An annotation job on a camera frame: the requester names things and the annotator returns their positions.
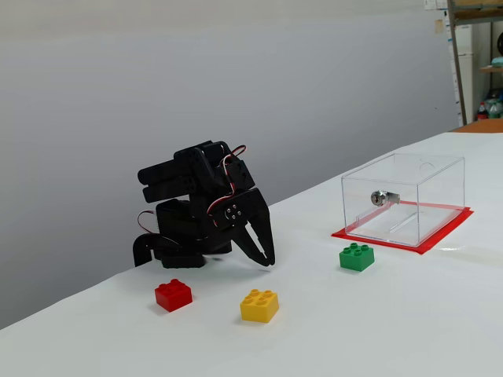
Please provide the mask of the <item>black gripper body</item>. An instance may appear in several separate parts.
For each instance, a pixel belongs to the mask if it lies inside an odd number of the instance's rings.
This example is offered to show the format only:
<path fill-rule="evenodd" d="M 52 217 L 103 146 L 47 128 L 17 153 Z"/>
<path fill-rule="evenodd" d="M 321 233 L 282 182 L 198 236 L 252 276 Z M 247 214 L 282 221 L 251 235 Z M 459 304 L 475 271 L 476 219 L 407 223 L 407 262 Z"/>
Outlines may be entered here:
<path fill-rule="evenodd" d="M 244 228 L 258 211 L 268 207 L 262 193 L 252 188 L 217 199 L 207 212 L 207 231 Z"/>

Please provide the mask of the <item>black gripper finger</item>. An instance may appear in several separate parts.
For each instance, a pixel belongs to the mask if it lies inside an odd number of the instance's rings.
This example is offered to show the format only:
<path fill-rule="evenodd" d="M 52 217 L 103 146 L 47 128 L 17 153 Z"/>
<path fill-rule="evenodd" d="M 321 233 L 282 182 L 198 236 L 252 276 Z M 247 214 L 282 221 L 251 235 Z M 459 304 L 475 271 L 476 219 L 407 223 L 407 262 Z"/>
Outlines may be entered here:
<path fill-rule="evenodd" d="M 244 228 L 231 228 L 232 241 L 254 262 L 260 264 L 255 260 L 254 244 L 260 247 L 257 236 L 253 232 L 252 227 L 247 224 Z"/>
<path fill-rule="evenodd" d="M 262 265 L 275 264 L 274 240 L 270 224 L 268 207 L 258 210 L 250 219 L 249 224 L 257 236 L 260 247 L 254 244 L 255 260 Z"/>

